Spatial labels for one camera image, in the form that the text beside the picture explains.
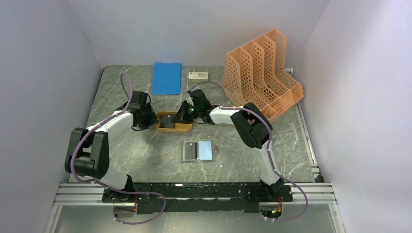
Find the grey card holder wallet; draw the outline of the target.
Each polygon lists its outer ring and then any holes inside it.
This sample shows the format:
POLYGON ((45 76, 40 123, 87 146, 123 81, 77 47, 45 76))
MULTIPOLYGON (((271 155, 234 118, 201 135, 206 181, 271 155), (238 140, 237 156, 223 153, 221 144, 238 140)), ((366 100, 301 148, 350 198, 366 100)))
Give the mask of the grey card holder wallet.
POLYGON ((213 141, 193 141, 197 143, 197 160, 183 161, 183 143, 181 143, 181 163, 208 163, 216 160, 216 147, 213 141))

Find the orange oval tray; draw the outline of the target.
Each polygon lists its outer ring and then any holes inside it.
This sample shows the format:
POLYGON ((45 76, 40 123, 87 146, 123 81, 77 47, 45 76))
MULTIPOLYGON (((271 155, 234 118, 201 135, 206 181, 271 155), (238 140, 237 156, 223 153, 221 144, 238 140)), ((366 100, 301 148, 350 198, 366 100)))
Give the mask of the orange oval tray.
POLYGON ((158 123, 155 124, 155 128, 158 132, 164 132, 164 133, 188 133, 192 130, 193 123, 174 123, 174 129, 164 129, 160 128, 159 124, 161 122, 161 116, 162 115, 176 115, 176 111, 160 111, 156 114, 158 118, 158 123))

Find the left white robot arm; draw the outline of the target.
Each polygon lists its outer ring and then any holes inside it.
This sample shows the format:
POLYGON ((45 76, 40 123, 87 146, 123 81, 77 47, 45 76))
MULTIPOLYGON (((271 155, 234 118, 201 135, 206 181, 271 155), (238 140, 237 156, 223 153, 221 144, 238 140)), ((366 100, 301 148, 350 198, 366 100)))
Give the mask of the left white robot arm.
POLYGON ((132 178, 110 164, 109 143, 128 129, 140 132, 158 122, 149 94, 133 91, 129 100, 107 119, 71 132, 65 171, 77 178, 86 177, 87 182, 111 187, 121 201, 130 201, 135 194, 132 178))

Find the black VIP card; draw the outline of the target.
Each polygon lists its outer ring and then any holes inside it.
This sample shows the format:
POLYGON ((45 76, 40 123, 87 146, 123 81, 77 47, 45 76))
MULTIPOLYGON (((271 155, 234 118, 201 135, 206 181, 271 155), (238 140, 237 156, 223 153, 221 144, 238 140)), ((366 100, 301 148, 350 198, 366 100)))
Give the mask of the black VIP card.
POLYGON ((184 142, 183 143, 183 161, 197 160, 197 143, 184 142))

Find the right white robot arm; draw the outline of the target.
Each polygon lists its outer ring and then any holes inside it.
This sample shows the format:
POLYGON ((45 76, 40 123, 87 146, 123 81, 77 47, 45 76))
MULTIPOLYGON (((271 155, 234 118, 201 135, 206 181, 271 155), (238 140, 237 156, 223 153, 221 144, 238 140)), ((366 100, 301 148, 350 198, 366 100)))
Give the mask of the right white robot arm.
POLYGON ((272 150, 273 128, 263 113, 252 102, 238 107, 212 105, 201 89, 188 94, 192 104, 183 101, 171 122, 189 124, 200 118, 204 124, 233 125, 242 142, 256 151, 263 197, 268 201, 279 197, 284 179, 277 169, 272 150))

